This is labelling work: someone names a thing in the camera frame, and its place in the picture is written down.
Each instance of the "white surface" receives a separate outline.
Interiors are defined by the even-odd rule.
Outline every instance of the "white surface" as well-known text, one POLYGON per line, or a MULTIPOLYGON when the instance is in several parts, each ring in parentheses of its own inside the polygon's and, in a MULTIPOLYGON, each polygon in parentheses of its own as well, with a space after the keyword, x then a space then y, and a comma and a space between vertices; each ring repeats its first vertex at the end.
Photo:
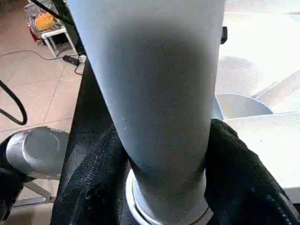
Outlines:
POLYGON ((299 16, 225 13, 223 24, 216 93, 256 97, 299 70, 299 16))
POLYGON ((287 192, 300 203, 300 112, 226 120, 287 192))
POLYGON ((271 109, 254 98, 238 94, 217 94, 224 119, 273 114, 271 109))
POLYGON ((298 0, 227 0, 227 12, 292 13, 300 11, 298 0))

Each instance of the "tiled floor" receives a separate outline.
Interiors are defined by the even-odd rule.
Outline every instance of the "tiled floor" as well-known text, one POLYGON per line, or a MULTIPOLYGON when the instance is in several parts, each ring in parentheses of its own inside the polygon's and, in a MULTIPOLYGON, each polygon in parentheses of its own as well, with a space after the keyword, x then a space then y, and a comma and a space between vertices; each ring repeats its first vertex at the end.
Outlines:
MULTIPOLYGON (((4 12, 0 12, 0 55, 33 50, 45 58, 52 58, 50 50, 37 45, 26 25, 23 6, 26 0, 13 1, 4 12)), ((64 54, 74 54, 72 50, 64 54)), ((81 82, 74 73, 75 66, 62 59, 46 61, 30 52, 0 57, 0 79, 20 98, 28 114, 28 123, 19 126, 0 114, 0 142, 9 135, 23 129, 49 126, 69 132, 81 82)), ((82 73, 83 65, 78 69, 82 73)), ((14 101, 0 90, 0 108, 21 119, 14 101)), ((58 181, 36 180, 37 184, 56 195, 58 181)), ((35 197, 35 193, 24 188, 20 199, 35 197)), ((25 207, 13 210, 6 224, 49 224, 52 205, 25 207)))

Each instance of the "white stool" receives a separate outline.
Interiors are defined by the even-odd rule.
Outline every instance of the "white stool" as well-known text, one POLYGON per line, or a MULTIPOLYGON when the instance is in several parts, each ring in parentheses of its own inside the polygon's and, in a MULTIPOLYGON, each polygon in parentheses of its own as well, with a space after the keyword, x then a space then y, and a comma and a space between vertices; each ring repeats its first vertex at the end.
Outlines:
POLYGON ((53 30, 53 31, 44 32, 44 33, 42 33, 41 37, 42 37, 42 39, 45 41, 46 45, 47 45, 48 48, 50 49, 50 51, 51 51, 51 53, 53 54, 53 56, 54 56, 55 58, 57 58, 57 55, 56 55, 56 53, 54 52, 54 50, 57 50, 57 48, 56 48, 55 42, 54 42, 53 39, 52 39, 52 36, 58 35, 58 34, 61 34, 61 33, 65 33, 65 34, 66 34, 67 39, 68 39, 69 43, 71 44, 71 46, 72 46, 72 48, 73 48, 75 54, 78 55, 78 53, 77 53, 77 51, 76 51, 76 49, 75 49, 75 46, 74 46, 74 44, 73 44, 73 42, 72 42, 72 40, 71 40, 69 34, 67 33, 67 29, 66 29, 65 27, 62 27, 62 28, 59 29, 59 30, 53 30))

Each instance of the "gray metal part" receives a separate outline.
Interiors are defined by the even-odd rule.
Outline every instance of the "gray metal part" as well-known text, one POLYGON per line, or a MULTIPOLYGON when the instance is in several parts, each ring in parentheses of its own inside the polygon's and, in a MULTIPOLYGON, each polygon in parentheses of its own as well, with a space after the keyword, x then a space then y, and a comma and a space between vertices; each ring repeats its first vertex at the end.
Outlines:
POLYGON ((58 180, 62 170, 68 133, 35 127, 13 135, 7 144, 7 161, 22 173, 58 180))
POLYGON ((43 189, 42 187, 35 184, 34 182, 25 183, 24 186, 29 188, 30 190, 34 191, 35 193, 41 195, 41 197, 18 200, 15 202, 14 208, 30 206, 30 205, 41 205, 41 204, 53 203, 55 201, 55 198, 56 198, 55 196, 51 196, 50 192, 43 189))
POLYGON ((193 192, 210 130, 224 1, 68 4, 142 194, 152 202, 193 192))

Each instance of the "white machine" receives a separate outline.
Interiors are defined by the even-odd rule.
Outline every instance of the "white machine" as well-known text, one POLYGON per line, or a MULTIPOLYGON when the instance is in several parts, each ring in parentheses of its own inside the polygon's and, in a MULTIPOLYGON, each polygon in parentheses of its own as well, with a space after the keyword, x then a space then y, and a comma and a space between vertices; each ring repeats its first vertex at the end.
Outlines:
MULTIPOLYGON (((133 216, 142 225, 206 224, 211 212, 203 196, 203 158, 224 0, 68 5, 132 160, 126 194, 133 216)), ((285 190, 294 185, 283 183, 285 190)))

